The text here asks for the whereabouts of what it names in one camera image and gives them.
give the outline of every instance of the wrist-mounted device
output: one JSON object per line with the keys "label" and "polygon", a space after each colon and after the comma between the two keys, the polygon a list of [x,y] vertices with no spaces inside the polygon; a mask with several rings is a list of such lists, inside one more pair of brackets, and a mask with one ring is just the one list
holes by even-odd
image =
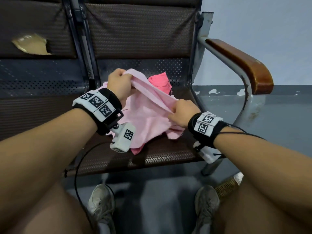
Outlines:
{"label": "wrist-mounted device", "polygon": [[110,130],[115,133],[111,149],[119,153],[129,150],[135,127],[131,123],[118,123],[123,117],[122,105],[112,91],[107,88],[90,90],[73,101],[73,108],[80,108],[90,115],[97,125],[99,135],[105,135]]}
{"label": "wrist-mounted device", "polygon": [[223,122],[223,118],[210,112],[197,113],[190,119],[188,130],[197,140],[193,147],[206,162],[213,163],[220,157],[220,152],[215,149],[213,142],[218,133],[226,126],[228,124]]}

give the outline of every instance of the person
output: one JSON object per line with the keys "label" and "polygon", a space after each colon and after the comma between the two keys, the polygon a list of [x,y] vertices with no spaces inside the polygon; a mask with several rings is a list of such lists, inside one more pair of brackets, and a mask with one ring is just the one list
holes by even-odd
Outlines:
{"label": "person", "polygon": [[[123,72],[117,69],[111,73],[107,88],[124,106],[133,89],[132,76]],[[182,99],[172,110],[169,119],[184,128],[200,113],[195,104]],[[59,179],[96,131],[89,114],[75,108],[0,142],[0,232],[94,232],[83,209],[64,191]],[[222,132],[239,130],[226,126]],[[194,233],[311,233],[312,159],[244,134],[219,134],[213,145],[245,176],[222,204],[210,186],[197,192]],[[98,185],[89,199],[90,213],[107,233],[114,233],[114,205],[113,194],[104,184]]]}

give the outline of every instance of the folded pink cloth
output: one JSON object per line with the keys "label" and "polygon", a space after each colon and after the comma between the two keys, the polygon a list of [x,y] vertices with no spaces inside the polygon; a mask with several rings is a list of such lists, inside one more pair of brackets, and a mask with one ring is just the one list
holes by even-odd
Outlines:
{"label": "folded pink cloth", "polygon": [[166,73],[151,76],[149,79],[134,69],[129,69],[124,74],[128,73],[133,75],[131,83],[138,92],[127,99],[122,110],[124,117],[120,119],[119,123],[130,122],[136,128],[130,146],[133,154],[138,154],[146,142],[163,132],[166,132],[169,139],[179,138],[184,129],[167,118],[168,114],[172,113],[170,108],[173,107],[177,99],[173,95],[168,95],[171,85]]}

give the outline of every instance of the person's left arm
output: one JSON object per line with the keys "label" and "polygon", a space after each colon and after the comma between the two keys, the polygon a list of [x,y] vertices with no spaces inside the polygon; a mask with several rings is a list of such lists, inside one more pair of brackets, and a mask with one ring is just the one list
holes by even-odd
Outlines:
{"label": "person's left arm", "polygon": [[[110,74],[107,87],[123,106],[132,77],[124,71]],[[96,130],[93,119],[76,108],[0,142],[0,227],[43,196]]]}

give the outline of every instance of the wristband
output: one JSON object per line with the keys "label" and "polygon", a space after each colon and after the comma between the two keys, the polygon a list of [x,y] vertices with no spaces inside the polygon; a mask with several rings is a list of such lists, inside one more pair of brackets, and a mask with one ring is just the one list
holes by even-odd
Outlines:
{"label": "wristband", "polygon": [[80,108],[90,115],[98,127],[99,135],[109,133],[110,129],[123,117],[119,99],[107,88],[98,91],[90,90],[76,98],[73,101],[73,108]]}
{"label": "wristband", "polygon": [[213,142],[218,133],[228,126],[223,119],[206,112],[195,114],[188,123],[188,130],[194,135],[201,145],[215,149]]}

